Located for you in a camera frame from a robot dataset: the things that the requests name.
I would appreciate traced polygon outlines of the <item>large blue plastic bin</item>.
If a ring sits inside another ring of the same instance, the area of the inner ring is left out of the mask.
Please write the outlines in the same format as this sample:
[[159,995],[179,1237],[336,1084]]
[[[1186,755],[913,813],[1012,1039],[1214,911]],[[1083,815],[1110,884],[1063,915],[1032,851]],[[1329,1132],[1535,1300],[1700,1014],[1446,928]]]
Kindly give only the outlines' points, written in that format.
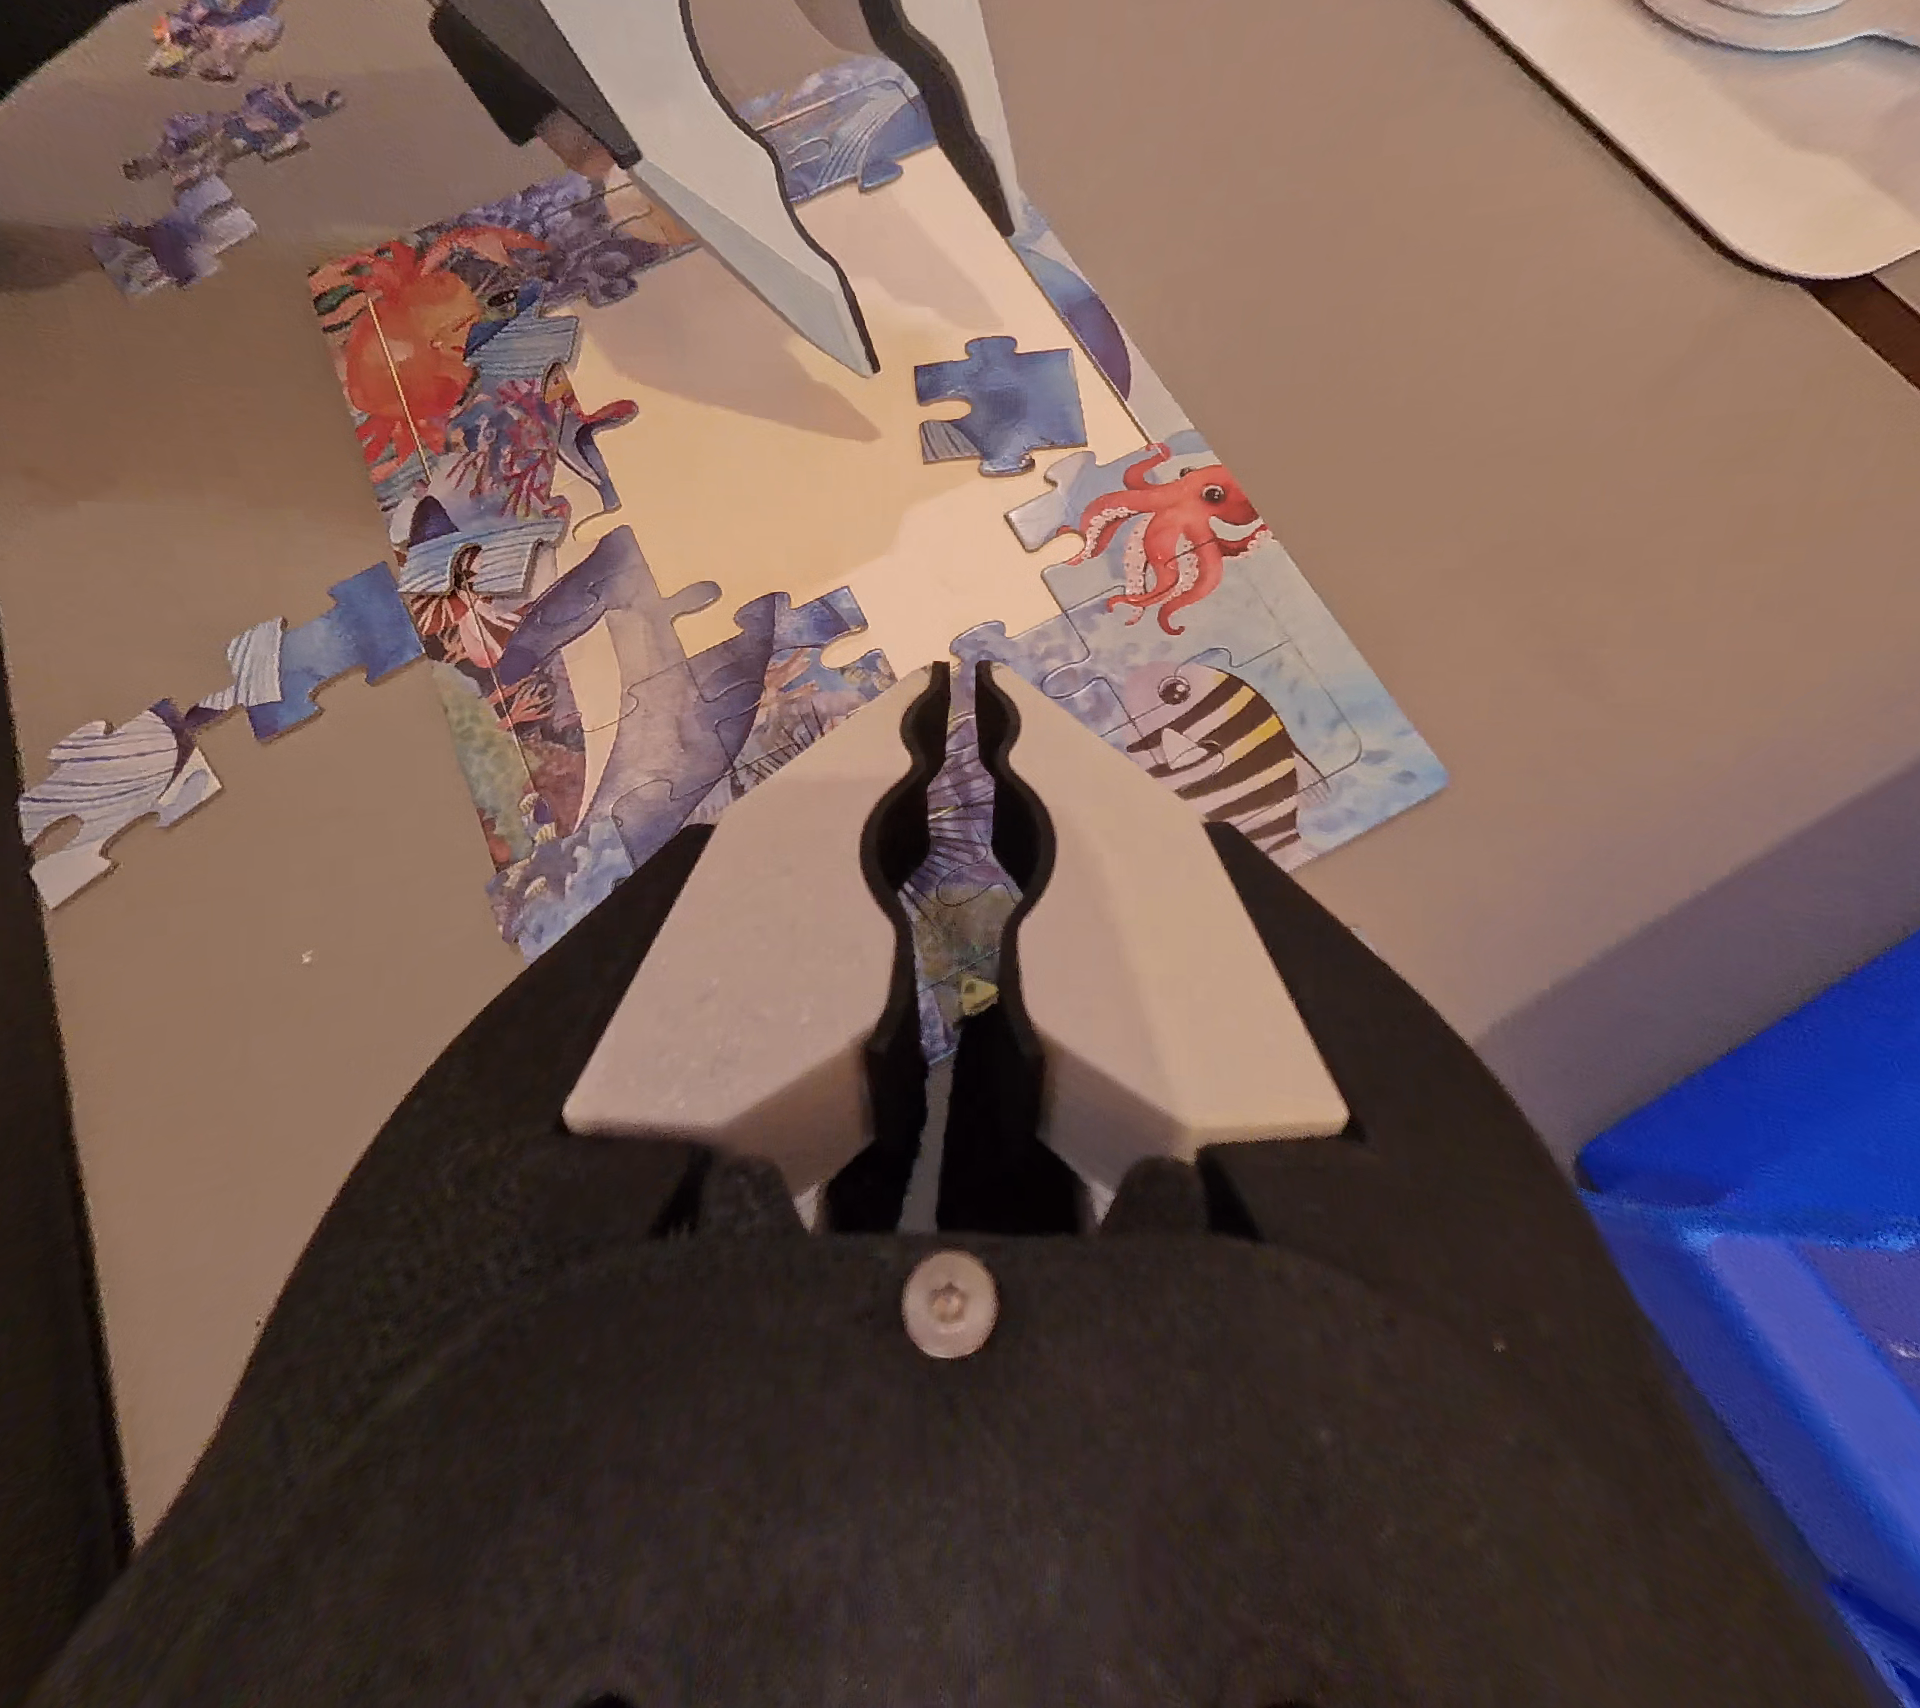
[[1598,1134],[1642,1311],[1919,1701],[1919,940]]

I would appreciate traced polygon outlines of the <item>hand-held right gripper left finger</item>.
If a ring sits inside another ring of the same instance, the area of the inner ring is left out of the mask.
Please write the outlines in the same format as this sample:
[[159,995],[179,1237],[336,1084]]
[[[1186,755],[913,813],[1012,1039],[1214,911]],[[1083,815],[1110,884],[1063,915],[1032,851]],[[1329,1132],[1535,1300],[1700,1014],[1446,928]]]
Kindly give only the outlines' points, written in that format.
[[932,849],[950,667],[927,663],[734,800],[566,1096],[576,1136],[763,1158],[794,1190],[927,1122],[907,886]]

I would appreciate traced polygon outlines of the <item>dark blue puzzle piece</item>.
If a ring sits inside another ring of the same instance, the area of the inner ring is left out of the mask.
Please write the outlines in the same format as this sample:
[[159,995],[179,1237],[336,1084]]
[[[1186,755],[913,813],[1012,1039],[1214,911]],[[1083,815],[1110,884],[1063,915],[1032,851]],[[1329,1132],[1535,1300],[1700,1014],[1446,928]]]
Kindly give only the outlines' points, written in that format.
[[1076,356],[1067,345],[1020,349],[1010,334],[967,341],[959,360],[914,368],[920,404],[961,401],[957,418],[920,423],[925,463],[973,461],[981,475],[1034,470],[1042,449],[1089,445]]

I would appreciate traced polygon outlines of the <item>pale blue striped puzzle piece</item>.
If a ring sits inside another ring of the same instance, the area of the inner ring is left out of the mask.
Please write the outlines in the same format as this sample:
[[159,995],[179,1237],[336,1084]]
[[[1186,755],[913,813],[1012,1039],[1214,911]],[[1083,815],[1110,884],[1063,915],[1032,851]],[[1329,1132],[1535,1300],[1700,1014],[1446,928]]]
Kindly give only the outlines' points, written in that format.
[[521,604],[552,573],[570,528],[563,499],[543,516],[484,513],[456,521],[433,494],[402,499],[387,518],[397,552],[397,585],[411,600],[472,592]]

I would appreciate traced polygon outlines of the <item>sea animal jigsaw puzzle tray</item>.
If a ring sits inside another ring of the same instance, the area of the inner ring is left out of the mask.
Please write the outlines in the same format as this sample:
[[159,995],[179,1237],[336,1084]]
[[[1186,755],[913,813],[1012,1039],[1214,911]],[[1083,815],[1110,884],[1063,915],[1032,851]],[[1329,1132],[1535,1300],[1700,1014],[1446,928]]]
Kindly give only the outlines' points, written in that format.
[[[881,368],[765,309],[633,184],[566,173],[318,265],[318,327],[387,524],[569,503],[514,604],[402,604],[524,959],[907,671],[955,665],[909,884],[934,1058],[1014,890],[990,851],[975,665],[1018,669],[1286,870],[1442,791],[1442,760],[1036,211],[1002,238],[925,103],[852,60],[748,116],[852,270]],[[493,389],[468,341],[575,313],[570,370]],[[927,463],[914,368],[976,338],[1074,356],[1086,447]]]

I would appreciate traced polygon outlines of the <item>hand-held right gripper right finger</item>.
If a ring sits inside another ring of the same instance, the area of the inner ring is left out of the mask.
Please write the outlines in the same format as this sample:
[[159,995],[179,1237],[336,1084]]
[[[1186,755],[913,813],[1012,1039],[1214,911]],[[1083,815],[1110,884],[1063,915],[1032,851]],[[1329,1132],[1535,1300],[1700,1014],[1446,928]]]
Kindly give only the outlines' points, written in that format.
[[976,667],[973,713],[1041,1143],[1116,1192],[1145,1159],[1338,1138],[1350,1105],[1203,815],[1009,663]]

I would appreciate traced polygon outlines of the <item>white blue striped puzzle piece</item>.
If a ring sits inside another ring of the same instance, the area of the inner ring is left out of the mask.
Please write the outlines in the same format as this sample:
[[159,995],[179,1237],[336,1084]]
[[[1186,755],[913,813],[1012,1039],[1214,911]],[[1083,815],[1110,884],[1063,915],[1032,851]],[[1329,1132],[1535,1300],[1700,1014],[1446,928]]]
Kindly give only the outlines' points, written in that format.
[[218,713],[159,700],[118,725],[88,719],[54,744],[49,770],[16,801],[28,849],[60,823],[72,823],[60,848],[31,853],[31,877],[46,911],[108,876],[108,845],[120,833],[148,817],[172,827],[222,789],[199,745],[205,723]]

